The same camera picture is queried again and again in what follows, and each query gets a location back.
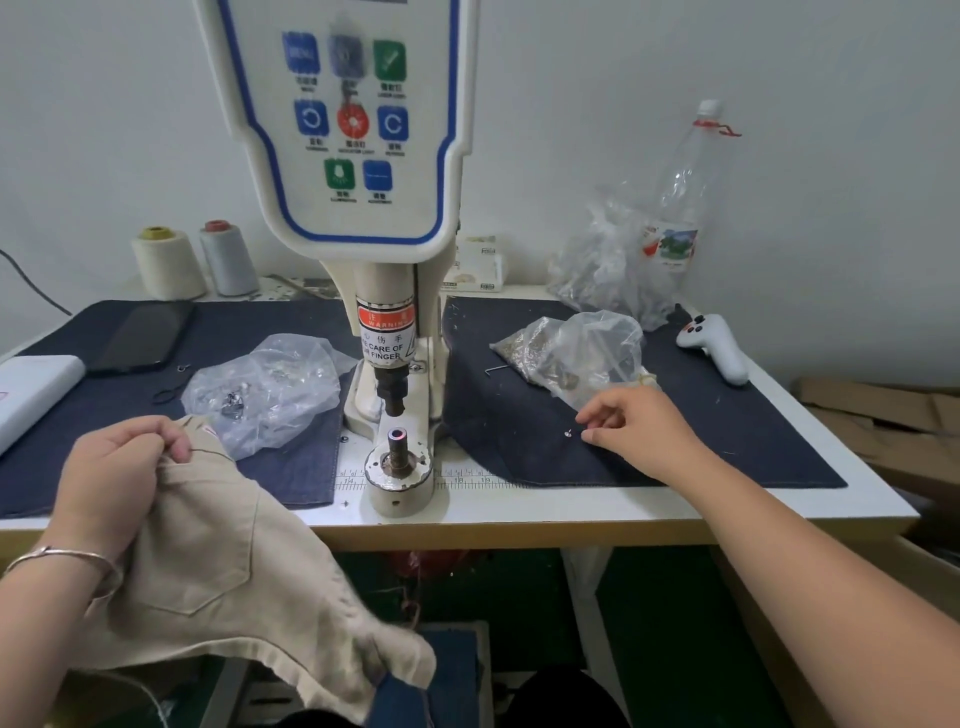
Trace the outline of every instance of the beige fabric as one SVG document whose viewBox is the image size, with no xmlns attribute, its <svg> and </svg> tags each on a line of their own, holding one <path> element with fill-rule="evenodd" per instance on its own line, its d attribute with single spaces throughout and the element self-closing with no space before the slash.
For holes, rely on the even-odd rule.
<svg viewBox="0 0 960 728">
<path fill-rule="evenodd" d="M 181 422 L 193 457 L 161 461 L 124 586 L 86 617 L 72 667 L 242 657 L 356 723 L 385 670 L 426 688 L 430 645 L 368 612 L 329 549 L 236 470 L 202 418 Z"/>
</svg>

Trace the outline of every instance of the white table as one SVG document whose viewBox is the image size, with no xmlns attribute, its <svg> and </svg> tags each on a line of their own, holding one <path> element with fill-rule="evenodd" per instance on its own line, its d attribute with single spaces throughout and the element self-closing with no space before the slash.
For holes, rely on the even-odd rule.
<svg viewBox="0 0 960 728">
<path fill-rule="evenodd" d="M 275 297 L 276 285 L 271 289 Z M 548 297 L 542 286 L 507 286 L 496 295 Z M 848 483 L 842 489 L 771 489 L 773 495 L 847 540 L 892 537 L 917 518 L 913 508 L 786 390 L 753 361 L 748 364 L 754 386 Z M 344 437 L 334 502 L 298 511 L 307 525 L 334 550 L 562 548 L 590 673 L 625 707 L 594 593 L 614 546 L 715 543 L 683 498 L 661 487 L 520 487 L 485 471 L 447 440 L 437 448 L 433 500 L 416 516 L 392 520 L 373 511 L 364 497 L 363 462 L 370 441 L 347 431 Z M 0 555 L 26 550 L 45 524 L 42 518 L 0 521 Z"/>
</svg>

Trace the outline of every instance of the bracelet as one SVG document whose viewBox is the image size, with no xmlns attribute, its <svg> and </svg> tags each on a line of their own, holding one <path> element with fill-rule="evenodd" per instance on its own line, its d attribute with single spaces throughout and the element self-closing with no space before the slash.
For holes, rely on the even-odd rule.
<svg viewBox="0 0 960 728">
<path fill-rule="evenodd" d="M 120 571 L 120 568 L 110 561 L 106 556 L 102 556 L 99 553 L 93 553 L 92 551 L 77 551 L 73 548 L 54 548 L 52 546 L 41 546 L 40 548 L 35 548 L 30 553 L 25 553 L 22 556 L 18 556 L 17 558 L 13 559 L 13 561 L 10 562 L 10 565 L 4 569 L 3 576 L 9 574 L 15 567 L 18 567 L 23 562 L 30 561 L 31 559 L 39 559 L 43 556 L 73 556 L 78 559 L 83 559 L 91 564 L 96 564 L 101 567 L 106 566 L 109 569 L 109 573 L 104 577 L 104 580 L 100 582 L 97 590 L 93 593 L 94 600 L 106 599 L 113 596 L 123 584 L 123 572 Z"/>
</svg>

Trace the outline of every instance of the black cable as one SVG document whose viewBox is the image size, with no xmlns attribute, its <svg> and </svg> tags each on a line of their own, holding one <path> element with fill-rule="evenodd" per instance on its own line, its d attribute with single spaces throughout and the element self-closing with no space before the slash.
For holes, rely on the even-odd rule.
<svg viewBox="0 0 960 728">
<path fill-rule="evenodd" d="M 54 308 L 58 308 L 59 310 L 61 310 L 61 311 L 62 311 L 63 313 L 65 313 L 67 316 L 73 316 L 73 314 L 70 313 L 70 311 L 68 311 L 66 308 L 64 308 L 63 306 L 61 306 L 59 303 L 57 303 L 56 301 L 54 301 L 52 298 L 50 298 L 49 296 L 47 296 L 47 294 L 45 294 L 43 291 L 41 291 L 39 288 L 37 288 L 37 287 L 36 287 L 36 283 L 34 283 L 32 280 L 30 280 L 30 276 L 28 276 L 26 273 L 23 272 L 23 268 L 20 267 L 20 264 L 17 263 L 17 262 L 10 256 L 9 253 L 7 253 L 5 250 L 3 250 L 2 248 L 0 248 L 0 255 L 1 255 L 2 257 L 6 258 L 6 259 L 10 262 L 10 265 L 13 266 L 14 271 L 16 271 L 16 272 L 20 275 L 20 277 L 23 278 L 23 282 L 26 283 L 27 285 L 29 285 L 29 286 L 33 289 L 34 293 L 36 293 L 38 296 L 40 296 L 44 301 L 46 301 L 47 303 L 49 303 L 49 304 L 50 304 L 51 306 L 53 306 Z"/>
</svg>

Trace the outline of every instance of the green check button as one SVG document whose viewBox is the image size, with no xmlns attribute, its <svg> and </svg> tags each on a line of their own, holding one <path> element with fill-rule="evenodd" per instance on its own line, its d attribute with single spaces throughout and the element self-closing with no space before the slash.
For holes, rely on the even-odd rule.
<svg viewBox="0 0 960 728">
<path fill-rule="evenodd" d="M 326 185 L 330 189 L 353 189 L 353 162 L 349 159 L 325 159 Z"/>
<path fill-rule="evenodd" d="M 398 40 L 375 40 L 373 42 L 373 73 L 380 81 L 406 81 L 406 46 Z"/>
</svg>

